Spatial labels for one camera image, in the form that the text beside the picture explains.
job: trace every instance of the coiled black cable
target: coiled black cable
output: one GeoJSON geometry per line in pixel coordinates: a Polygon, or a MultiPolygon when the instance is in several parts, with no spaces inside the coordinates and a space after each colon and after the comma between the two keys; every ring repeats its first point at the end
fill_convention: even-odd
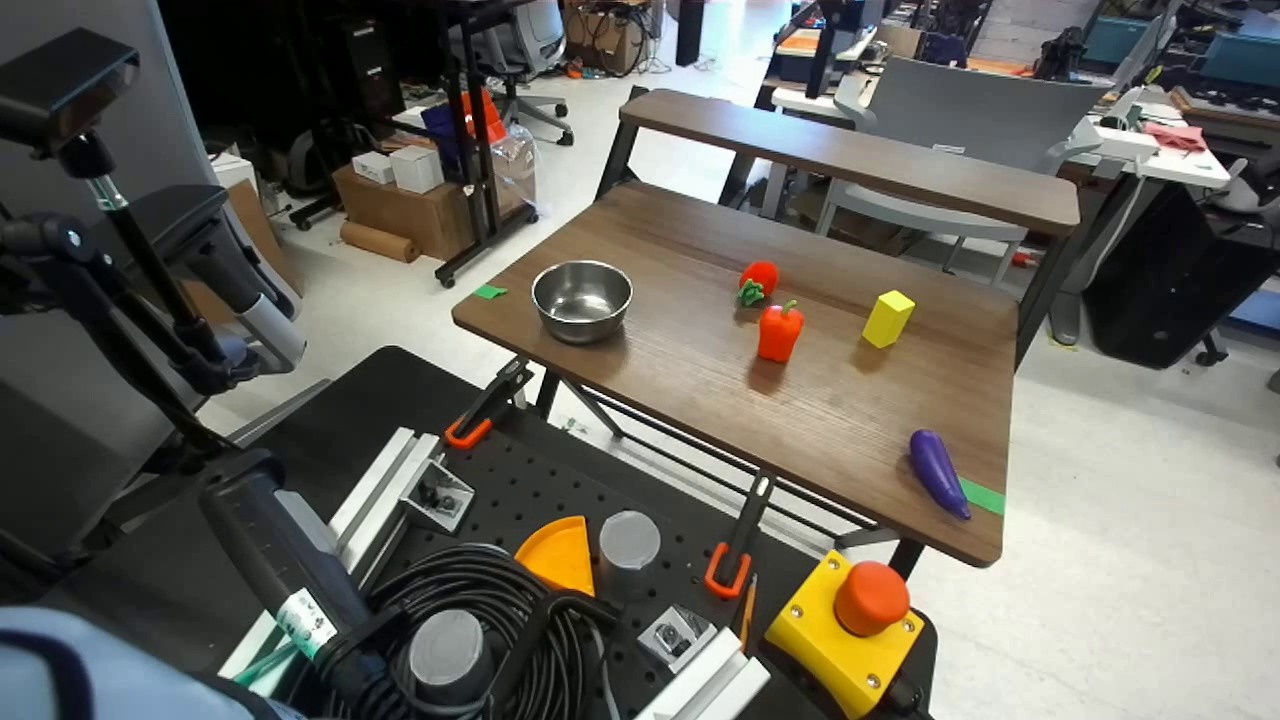
{"type": "Polygon", "coordinates": [[[325,717],[578,720],[593,709],[593,683],[604,670],[595,629],[612,624],[612,613],[588,596],[549,590],[499,548],[449,548],[373,588],[366,606],[375,616],[354,629],[325,669],[332,670],[363,651],[378,654],[387,670],[354,695],[341,695],[318,669],[325,717]],[[442,606],[471,613],[494,644],[494,680],[476,703],[428,703],[417,695],[410,674],[394,669],[410,630],[442,606]]]}

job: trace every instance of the yellow device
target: yellow device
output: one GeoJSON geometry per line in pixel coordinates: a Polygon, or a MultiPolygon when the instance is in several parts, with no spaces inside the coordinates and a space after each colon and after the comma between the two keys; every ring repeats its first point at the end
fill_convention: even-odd
{"type": "Polygon", "coordinates": [[[865,324],[865,340],[874,344],[874,346],[893,346],[905,333],[906,333],[906,320],[914,312],[914,298],[905,294],[905,293],[881,293],[874,294],[874,306],[865,324]]]}
{"type": "Polygon", "coordinates": [[[843,553],[829,553],[767,624],[763,639],[804,662],[843,717],[869,717],[914,648],[922,616],[906,613],[874,636],[843,630],[837,590],[846,570],[843,553]]]}

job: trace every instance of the orange handle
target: orange handle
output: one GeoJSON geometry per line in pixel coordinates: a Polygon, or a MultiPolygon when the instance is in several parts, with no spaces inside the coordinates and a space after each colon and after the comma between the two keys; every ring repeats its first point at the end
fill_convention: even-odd
{"type": "Polygon", "coordinates": [[[469,451],[469,449],[484,442],[486,431],[493,431],[493,414],[476,420],[469,431],[449,424],[442,442],[455,451],[469,451]]]}
{"type": "Polygon", "coordinates": [[[711,548],[711,560],[707,560],[707,570],[705,570],[705,588],[707,588],[717,599],[737,603],[737,599],[744,596],[747,580],[750,580],[750,564],[757,564],[757,560],[750,560],[750,553],[740,553],[730,580],[718,583],[718,564],[722,564],[722,556],[729,556],[729,538],[718,538],[718,542],[711,548]]]}

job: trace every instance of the stainless steel bowl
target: stainless steel bowl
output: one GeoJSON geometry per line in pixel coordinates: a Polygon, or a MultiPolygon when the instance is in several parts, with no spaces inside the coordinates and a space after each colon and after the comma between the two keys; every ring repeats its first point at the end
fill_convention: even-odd
{"type": "Polygon", "coordinates": [[[604,344],[632,306],[632,280],[601,261],[551,263],[533,280],[533,302],[565,344],[604,344]]]}

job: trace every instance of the purple eggplant toy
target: purple eggplant toy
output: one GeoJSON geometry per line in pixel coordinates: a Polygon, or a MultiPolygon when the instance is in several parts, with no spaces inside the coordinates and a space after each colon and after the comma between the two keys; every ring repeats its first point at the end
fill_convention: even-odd
{"type": "Polygon", "coordinates": [[[960,487],[960,470],[953,463],[949,442],[934,431],[928,431],[928,429],[912,431],[912,467],[914,467],[914,479],[928,487],[928,494],[942,510],[969,518],[969,494],[960,487]]]}

